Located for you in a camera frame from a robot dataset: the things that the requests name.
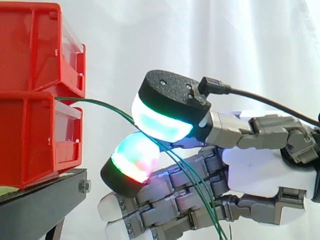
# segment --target black sensor cap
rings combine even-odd
[[[210,110],[194,98],[192,86],[197,81],[164,70],[149,71],[139,89],[140,100],[153,111],[198,126]]]
[[[114,164],[111,157],[100,171],[103,182],[117,194],[126,198],[134,198],[145,185],[122,173]]]

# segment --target red plastic bin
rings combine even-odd
[[[85,97],[86,48],[56,3],[0,1],[0,92]]]
[[[24,189],[80,165],[82,116],[49,92],[1,92],[0,186]]]

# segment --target black cable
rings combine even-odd
[[[239,90],[239,89],[235,89],[235,88],[232,88],[231,91],[230,91],[231,94],[235,94],[235,95],[239,95],[239,96],[243,96],[243,97],[246,97],[246,98],[250,98],[250,99],[254,99],[254,100],[257,100],[259,102],[262,102],[264,104],[267,104],[269,106],[272,106],[276,109],[279,109],[287,114],[290,114],[298,119],[301,119],[309,124],[312,124],[314,126],[317,126],[320,128],[320,122],[316,121],[316,120],[313,120],[312,118],[309,118],[297,111],[294,111],[278,102],[275,102],[275,101],[272,101],[270,99],[267,99],[263,96],[260,96],[260,95],[257,95],[257,94],[254,94],[254,93],[251,93],[251,92],[248,92],[248,91],[244,91],[244,90]]]
[[[278,102],[272,101],[270,99],[267,99],[263,96],[257,95],[255,93],[239,90],[236,88],[232,88],[230,85],[223,83],[222,81],[210,78],[210,77],[203,77],[201,82],[198,85],[198,91],[201,95],[208,96],[208,94],[218,94],[218,95],[228,95],[228,94],[235,94],[239,96],[243,96],[246,98],[257,100],[261,103],[267,104],[269,106],[272,106],[276,109],[279,109],[287,114],[290,114],[300,120],[305,121],[306,123],[309,123],[311,125],[317,126],[320,128],[320,122],[313,120],[312,118],[309,118],[297,111],[294,111],[286,106],[281,105]]]

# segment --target green wire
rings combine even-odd
[[[74,102],[87,102],[87,103],[92,103],[92,104],[96,104],[105,108],[108,108],[110,110],[113,110],[114,112],[118,113],[119,115],[121,115],[123,118],[125,118],[130,124],[132,124],[134,127],[136,127],[139,131],[141,131],[136,125],[135,122],[133,120],[133,118],[127,114],[126,112],[120,110],[119,108],[108,104],[106,102],[103,101],[99,101],[99,100],[95,100],[95,99],[88,99],[88,98],[77,98],[77,97],[56,97],[55,98],[58,101],[74,101]],[[164,145],[162,142],[152,138],[151,136],[147,135],[146,133],[144,133],[143,131],[141,131],[146,137],[148,137],[151,141],[153,141],[154,143],[156,143],[159,147],[161,147],[162,149],[166,150],[166,154],[169,155],[170,158],[173,159],[173,161],[180,167],[180,169],[184,172],[184,174],[188,177],[188,179],[190,180],[190,182],[193,184],[195,190],[197,191],[197,193],[199,194],[199,197],[201,198],[206,210],[209,213],[209,216],[212,220],[212,223],[215,227],[215,229],[217,230],[218,234],[219,234],[219,238],[222,239],[222,235],[221,232],[224,236],[224,238],[227,240],[227,236],[224,232],[224,230],[222,229],[218,217],[217,217],[217,212],[216,212],[216,208],[215,208],[215,204],[213,202],[214,196],[213,194],[209,191],[207,184],[205,183],[205,181],[202,179],[202,177],[197,173],[197,171],[195,171],[195,169],[190,166],[190,164],[188,162],[186,162],[182,157],[180,157],[179,155],[177,155],[174,151],[172,151],[172,149],[170,149],[169,147],[167,147],[166,145]],[[189,176],[189,174],[186,172],[186,170],[184,169],[184,167],[181,165],[181,163],[179,163],[171,154],[175,155],[181,162],[183,162],[183,164],[188,168],[188,170],[191,173],[191,177]],[[200,179],[201,183],[204,185],[209,198],[211,200],[211,204],[212,207],[210,207],[210,205],[208,204],[208,201],[206,200],[206,198],[204,197],[203,191],[200,188],[198,181],[196,181],[194,174]]]

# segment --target blue light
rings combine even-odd
[[[189,123],[167,117],[147,107],[136,95],[131,114],[134,123],[146,134],[156,139],[175,143],[187,136],[193,126]]]

